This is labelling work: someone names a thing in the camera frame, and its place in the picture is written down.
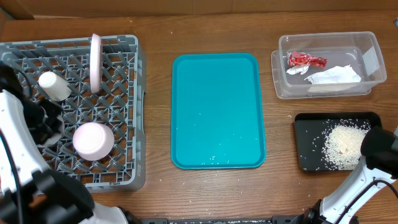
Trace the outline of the white paper cup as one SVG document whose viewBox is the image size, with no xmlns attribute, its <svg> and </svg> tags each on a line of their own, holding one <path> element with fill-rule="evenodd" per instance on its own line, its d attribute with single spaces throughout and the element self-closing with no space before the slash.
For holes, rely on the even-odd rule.
<svg viewBox="0 0 398 224">
<path fill-rule="evenodd" d="M 41 89 L 55 101 L 66 100 L 72 92 L 68 82 L 53 72 L 44 72 L 38 82 Z"/>
</svg>

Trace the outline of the small white plate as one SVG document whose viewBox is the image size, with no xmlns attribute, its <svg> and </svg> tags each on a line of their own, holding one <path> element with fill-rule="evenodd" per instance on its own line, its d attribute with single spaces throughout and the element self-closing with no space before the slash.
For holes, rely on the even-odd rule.
<svg viewBox="0 0 398 224">
<path fill-rule="evenodd" d="M 111 152 L 114 134 L 105 124 L 90 122 L 77 128 L 72 142 L 81 158 L 87 161 L 97 161 Z"/>
</svg>

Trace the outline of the large white plate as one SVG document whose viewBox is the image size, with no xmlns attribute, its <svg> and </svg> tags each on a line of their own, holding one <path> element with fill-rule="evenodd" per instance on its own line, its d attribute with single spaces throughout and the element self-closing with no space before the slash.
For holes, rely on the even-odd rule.
<svg viewBox="0 0 398 224">
<path fill-rule="evenodd" d="M 90 45 L 90 90 L 93 94 L 100 91 L 102 81 L 103 48 L 101 37 L 93 34 Z"/>
</svg>

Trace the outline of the red snack wrapper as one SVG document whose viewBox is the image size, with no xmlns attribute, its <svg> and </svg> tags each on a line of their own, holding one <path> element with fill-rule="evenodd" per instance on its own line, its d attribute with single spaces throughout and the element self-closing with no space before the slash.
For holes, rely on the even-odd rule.
<svg viewBox="0 0 398 224">
<path fill-rule="evenodd" d="M 327 59 L 323 57 L 317 57 L 310 54 L 305 54 L 302 52 L 293 51 L 289 53 L 288 64 L 292 67 L 294 66 L 305 66 L 312 65 L 316 67 L 324 68 L 327 64 Z"/>
</svg>

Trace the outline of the small torn white tissue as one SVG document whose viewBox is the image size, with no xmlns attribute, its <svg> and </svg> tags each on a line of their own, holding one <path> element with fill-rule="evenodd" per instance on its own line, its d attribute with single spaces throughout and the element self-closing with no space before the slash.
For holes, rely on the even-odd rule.
<svg viewBox="0 0 398 224">
<path fill-rule="evenodd" d="M 286 73 L 289 75 L 296 75 L 296 74 L 300 74 L 300 75 L 304 75 L 308 69 L 309 69 L 309 65 L 297 65 L 297 66 L 293 66 L 291 68 L 289 68 Z"/>
</svg>

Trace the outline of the large white tissue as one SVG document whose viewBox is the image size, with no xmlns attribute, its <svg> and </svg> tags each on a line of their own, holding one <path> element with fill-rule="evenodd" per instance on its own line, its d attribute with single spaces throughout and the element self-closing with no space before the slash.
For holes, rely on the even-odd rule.
<svg viewBox="0 0 398 224">
<path fill-rule="evenodd" d="M 307 78 L 313 85 L 320 84 L 337 84 L 337 83 L 357 83 L 361 81 L 361 77 L 353 70 L 351 65 L 344 67 L 335 66 L 324 72 L 314 73 Z"/>
</svg>

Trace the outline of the grey ceramic bowl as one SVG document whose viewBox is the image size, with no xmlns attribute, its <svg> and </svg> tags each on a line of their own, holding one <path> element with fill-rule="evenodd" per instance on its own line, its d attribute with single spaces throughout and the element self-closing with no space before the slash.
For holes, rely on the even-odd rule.
<svg viewBox="0 0 398 224">
<path fill-rule="evenodd" d="M 50 146 L 53 146 L 54 144 L 58 143 L 58 141 L 61 139 L 61 137 L 63 136 L 64 131 L 65 131 L 65 122 L 61 115 L 58 115 L 57 119 L 60 122 L 57 130 L 43 144 L 38 144 L 37 147 L 41 147 L 41 148 L 50 147 Z"/>
</svg>

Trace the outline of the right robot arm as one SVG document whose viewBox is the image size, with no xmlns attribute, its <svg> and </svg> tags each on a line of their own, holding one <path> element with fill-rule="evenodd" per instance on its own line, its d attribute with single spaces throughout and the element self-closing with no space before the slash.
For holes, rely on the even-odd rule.
<svg viewBox="0 0 398 224">
<path fill-rule="evenodd" d="M 292 223 L 349 224 L 356 212 L 384 187 L 394 195 L 397 181 L 397 132 L 371 128 L 361 145 L 361 158 L 345 181 L 329 196 L 295 217 Z"/>
</svg>

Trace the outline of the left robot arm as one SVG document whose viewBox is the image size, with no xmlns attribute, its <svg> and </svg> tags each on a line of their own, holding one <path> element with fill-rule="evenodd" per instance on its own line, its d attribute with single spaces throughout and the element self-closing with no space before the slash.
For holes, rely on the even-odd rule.
<svg viewBox="0 0 398 224">
<path fill-rule="evenodd" d="M 38 150 L 64 127 L 62 108 L 33 102 L 1 64 L 1 221 L 5 223 L 139 223 L 121 207 L 96 203 L 78 180 L 50 168 Z"/>
</svg>

